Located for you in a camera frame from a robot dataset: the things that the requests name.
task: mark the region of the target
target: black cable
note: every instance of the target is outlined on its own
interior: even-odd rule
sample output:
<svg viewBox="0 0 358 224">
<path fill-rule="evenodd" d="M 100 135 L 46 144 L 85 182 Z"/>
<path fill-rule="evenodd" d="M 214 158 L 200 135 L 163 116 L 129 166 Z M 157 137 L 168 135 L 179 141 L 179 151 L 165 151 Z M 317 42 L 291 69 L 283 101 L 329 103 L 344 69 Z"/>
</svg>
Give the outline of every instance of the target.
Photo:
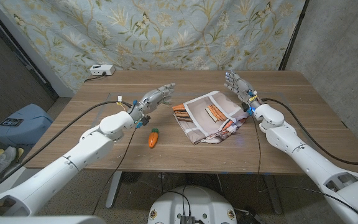
<svg viewBox="0 0 358 224">
<path fill-rule="evenodd" d="M 172 191 L 172 190 L 167 191 L 167 193 L 168 193 L 168 192 L 181 195 L 182 197 L 184 197 L 184 198 L 186 199 L 187 204 L 189 205 L 189 216 L 190 216 L 190 214 L 191 214 L 190 202 L 189 202 L 189 200 L 187 199 L 187 197 L 186 197 L 184 194 L 181 194 L 181 193 L 178 193 L 178 192 L 174 192 L 174 191 Z M 183 203 L 183 215 L 185 216 L 185 203 Z"/>
<path fill-rule="evenodd" d="M 4 182 L 6 179 L 8 179 L 13 173 L 18 171 L 21 167 L 23 167 L 26 163 L 28 163 L 32 158 L 34 158 L 38 153 L 40 153 L 42 150 L 44 150 L 53 140 L 55 140 L 59 135 L 61 135 L 62 132 L 64 132 L 67 128 L 69 128 L 74 122 L 78 121 L 82 116 L 84 116 L 89 111 L 97 108 L 98 106 L 106 105 L 109 103 L 117 103 L 118 101 L 106 101 L 103 103 L 99 103 L 97 105 L 92 106 L 91 108 L 87 109 L 84 113 L 80 114 L 78 117 L 76 117 L 73 121 L 68 123 L 62 130 L 60 130 L 54 137 L 52 137 L 47 143 L 45 143 L 40 149 L 38 149 L 35 153 L 33 153 L 31 156 L 29 156 L 25 161 L 23 161 L 21 164 L 19 164 L 16 168 L 14 168 L 10 173 L 6 174 L 3 178 L 0 179 L 0 184 Z M 121 102 L 128 106 L 129 108 L 132 107 L 131 104 L 126 102 Z"/>
<path fill-rule="evenodd" d="M 258 165 L 258 175 L 257 175 L 257 182 L 256 182 L 256 190 L 259 191 L 259 174 L 260 174 L 260 162 L 262 160 L 262 150 L 260 148 L 260 141 L 259 141 L 259 134 L 258 134 L 258 127 L 256 125 L 256 121 L 254 119 L 254 116 L 251 115 L 252 120 L 254 121 L 254 125 L 255 125 L 255 132 L 256 132 L 256 137 L 258 139 L 258 145 L 259 145 L 259 165 Z"/>
<path fill-rule="evenodd" d="M 183 215 L 185 215 L 185 202 L 184 202 L 184 196 L 185 196 L 185 189 L 187 187 L 187 184 L 185 185 L 185 187 L 183 188 L 181 194 L 182 194 L 182 198 L 181 198 L 181 202 L 183 203 Z"/>
<path fill-rule="evenodd" d="M 161 179 L 161 195 L 164 194 L 164 187 L 162 185 L 162 173 L 160 173 L 160 179 Z"/>
<path fill-rule="evenodd" d="M 104 189 L 106 188 L 106 186 L 107 186 L 107 184 L 109 183 L 110 179 L 113 177 L 113 175 L 116 173 L 116 171 L 118 170 L 119 166 L 120 166 L 121 163 L 123 162 L 123 160 L 124 160 L 124 158 L 125 158 L 125 155 L 127 154 L 127 151 L 128 151 L 128 149 L 129 149 L 129 145 L 131 144 L 132 138 L 134 137 L 134 134 L 135 134 L 136 129 L 137 129 L 137 128 L 135 128 L 134 132 L 132 133 L 131 139 L 129 140 L 127 149 L 125 150 L 125 153 L 124 153 L 124 155 L 122 156 L 121 161 L 118 163 L 118 166 L 117 166 L 116 169 L 113 171 L 113 173 L 110 175 L 110 177 L 109 177 L 109 179 L 107 180 L 107 182 L 104 184 L 104 187 L 102 188 L 102 191 L 100 191 L 100 195 L 99 195 L 98 201 L 96 202 L 96 205 L 94 206 L 92 215 L 94 215 L 94 213 L 95 213 L 95 211 L 96 211 L 96 209 L 97 209 L 97 207 L 98 207 L 98 204 L 99 204 L 99 202 L 100 202 L 100 198 L 102 197 L 102 194 L 103 194 Z"/>
<path fill-rule="evenodd" d="M 301 124 L 301 122 L 299 121 L 299 119 L 296 117 L 296 115 L 292 112 L 292 110 L 285 105 L 284 103 L 278 101 L 278 100 L 274 100 L 274 99 L 270 99 L 270 98 L 263 98 L 262 101 L 272 101 L 272 102 L 276 102 L 280 105 L 282 105 L 283 107 L 285 107 L 285 109 L 287 109 L 291 115 L 295 118 L 295 121 L 299 124 L 299 126 L 301 127 L 301 129 L 306 133 L 306 135 L 323 151 L 325 152 L 327 155 L 331 156 L 333 159 L 336 159 L 337 161 L 341 161 L 344 162 L 346 164 L 351 164 L 351 165 L 358 165 L 358 162 L 352 162 L 352 161 L 346 161 L 344 159 L 338 158 L 334 155 L 332 155 L 331 153 L 329 153 L 327 150 L 325 150 L 325 148 L 323 146 L 321 146 L 320 144 L 318 144 L 318 142 L 316 140 L 314 140 L 313 137 L 311 137 L 311 135 L 309 134 L 309 132 L 306 130 L 305 127 L 303 127 L 303 125 Z"/>
<path fill-rule="evenodd" d="M 265 190 L 260 190 L 259 192 L 266 192 L 268 190 L 272 190 L 272 189 L 298 189 L 298 190 L 306 190 L 306 191 L 309 191 L 309 192 L 313 192 L 313 193 L 317 193 L 317 194 L 321 194 L 321 195 L 324 195 L 324 196 L 327 196 L 327 197 L 330 197 L 338 202 L 341 202 L 342 204 L 344 204 L 345 206 L 347 206 L 348 208 L 350 208 L 351 210 L 353 210 L 354 212 L 356 212 L 356 214 L 358 214 L 358 211 L 353 208 L 352 206 L 348 205 L 346 202 L 332 196 L 332 195 L 329 195 L 329 194 L 326 194 L 326 193 L 322 193 L 322 192 L 319 192 L 317 190 L 311 190 L 311 189 L 304 189 L 304 188 L 301 188 L 301 187 L 270 187 L 270 188 L 267 188 Z"/>
<path fill-rule="evenodd" d="M 90 80 L 95 80 L 95 79 L 98 79 L 98 78 L 101 78 L 103 76 L 106 75 L 106 72 L 103 72 L 101 75 L 97 76 L 97 77 L 94 77 L 94 78 L 87 78 L 84 82 L 87 82 L 87 81 L 90 81 Z"/>
</svg>

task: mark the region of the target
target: table leg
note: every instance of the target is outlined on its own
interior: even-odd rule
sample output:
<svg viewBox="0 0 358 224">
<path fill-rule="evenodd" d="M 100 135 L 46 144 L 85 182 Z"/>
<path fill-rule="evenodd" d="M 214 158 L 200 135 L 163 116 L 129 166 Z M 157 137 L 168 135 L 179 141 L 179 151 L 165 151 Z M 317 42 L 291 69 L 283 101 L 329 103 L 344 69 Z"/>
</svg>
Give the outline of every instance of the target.
<svg viewBox="0 0 358 224">
<path fill-rule="evenodd" d="M 274 180 L 273 175 L 264 175 L 264 180 L 267 188 L 273 188 L 268 190 L 268 194 L 270 196 L 270 199 L 272 201 L 273 210 L 276 214 L 283 213 L 283 208 L 281 207 L 280 197 L 278 196 L 276 187 L 276 182 Z"/>
<path fill-rule="evenodd" d="M 106 200 L 106 208 L 112 208 L 114 205 L 116 195 L 118 194 L 119 181 L 121 179 L 121 171 L 116 171 L 116 173 L 112 176 L 111 185 L 109 194 Z"/>
</svg>

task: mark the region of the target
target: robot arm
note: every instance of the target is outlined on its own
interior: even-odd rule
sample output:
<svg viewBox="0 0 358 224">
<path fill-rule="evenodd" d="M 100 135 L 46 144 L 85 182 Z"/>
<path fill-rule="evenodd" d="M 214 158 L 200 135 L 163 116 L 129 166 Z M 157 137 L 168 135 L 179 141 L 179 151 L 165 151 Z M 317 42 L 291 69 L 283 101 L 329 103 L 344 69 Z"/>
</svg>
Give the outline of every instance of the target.
<svg viewBox="0 0 358 224">
<path fill-rule="evenodd" d="M 338 198 L 358 211 L 358 173 L 335 166 L 307 145 L 295 129 L 284 120 L 281 112 L 263 104 L 252 86 L 233 71 L 226 72 L 226 87 L 236 93 L 249 108 L 248 113 L 261 121 L 260 129 L 267 141 L 287 153 L 313 180 L 320 191 Z M 334 211 L 346 223 L 358 222 L 358 213 L 337 200 L 325 196 Z"/>
<path fill-rule="evenodd" d="M 133 128 L 140 122 L 145 125 L 150 119 L 145 119 L 145 115 L 159 104 L 168 103 L 174 87 L 172 83 L 152 90 L 128 113 L 121 111 L 102 119 L 99 125 L 85 131 L 73 149 L 27 181 L 1 193 L 0 216 L 35 215 L 80 170 L 106 156 L 114 143 L 124 136 L 124 128 Z"/>
</svg>

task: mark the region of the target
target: toy carrot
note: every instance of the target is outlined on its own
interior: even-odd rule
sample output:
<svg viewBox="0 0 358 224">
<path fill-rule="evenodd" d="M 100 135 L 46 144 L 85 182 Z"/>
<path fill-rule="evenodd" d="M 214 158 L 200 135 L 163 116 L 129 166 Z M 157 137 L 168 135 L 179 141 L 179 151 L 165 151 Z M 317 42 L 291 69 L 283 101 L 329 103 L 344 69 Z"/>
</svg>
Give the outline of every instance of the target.
<svg viewBox="0 0 358 224">
<path fill-rule="evenodd" d="M 157 143 L 157 139 L 158 139 L 158 129 L 153 128 L 152 132 L 150 133 L 150 136 L 149 136 L 149 146 L 150 146 L 150 148 L 153 148 L 155 146 L 155 143 Z"/>
</svg>

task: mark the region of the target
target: floral curtain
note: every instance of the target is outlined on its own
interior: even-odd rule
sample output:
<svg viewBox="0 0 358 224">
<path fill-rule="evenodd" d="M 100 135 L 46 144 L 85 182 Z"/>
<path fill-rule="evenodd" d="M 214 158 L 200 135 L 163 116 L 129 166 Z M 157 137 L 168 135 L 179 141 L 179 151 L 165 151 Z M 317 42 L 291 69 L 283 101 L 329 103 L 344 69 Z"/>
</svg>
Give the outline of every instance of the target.
<svg viewBox="0 0 358 224">
<path fill-rule="evenodd" d="M 277 70 L 305 0 L 0 0 L 73 91 L 93 64 Z"/>
</svg>

